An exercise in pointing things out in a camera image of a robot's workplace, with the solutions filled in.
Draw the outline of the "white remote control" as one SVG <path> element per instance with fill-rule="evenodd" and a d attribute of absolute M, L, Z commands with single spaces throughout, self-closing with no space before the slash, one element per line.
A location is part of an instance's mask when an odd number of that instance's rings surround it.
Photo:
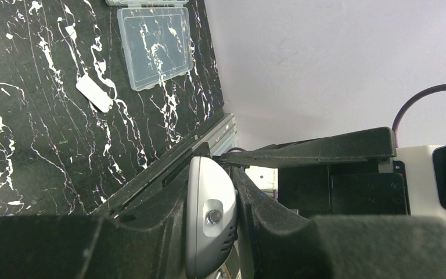
<path fill-rule="evenodd" d="M 186 200 L 187 278 L 206 278 L 228 258 L 237 233 L 236 190 L 227 172 L 211 158 L 190 161 Z"/>

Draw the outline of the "white remote battery cover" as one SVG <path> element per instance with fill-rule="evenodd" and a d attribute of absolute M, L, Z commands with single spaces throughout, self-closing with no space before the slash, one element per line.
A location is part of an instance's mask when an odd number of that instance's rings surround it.
<path fill-rule="evenodd" d="M 112 108 L 113 100 L 89 75 L 79 77 L 75 87 L 102 113 L 108 113 Z"/>

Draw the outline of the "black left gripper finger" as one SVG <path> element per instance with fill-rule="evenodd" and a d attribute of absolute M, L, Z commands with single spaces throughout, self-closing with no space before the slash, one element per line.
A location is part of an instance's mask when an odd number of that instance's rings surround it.
<path fill-rule="evenodd" d="M 184 278 L 188 169 L 118 217 L 0 217 L 0 278 Z"/>

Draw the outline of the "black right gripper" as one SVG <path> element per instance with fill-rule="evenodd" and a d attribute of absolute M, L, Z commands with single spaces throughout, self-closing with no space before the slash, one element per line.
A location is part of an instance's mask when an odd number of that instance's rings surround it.
<path fill-rule="evenodd" d="M 410 214 L 396 156 L 389 127 L 222 154 L 279 169 L 279 203 L 232 170 L 242 277 L 446 278 L 446 221 L 386 216 Z"/>

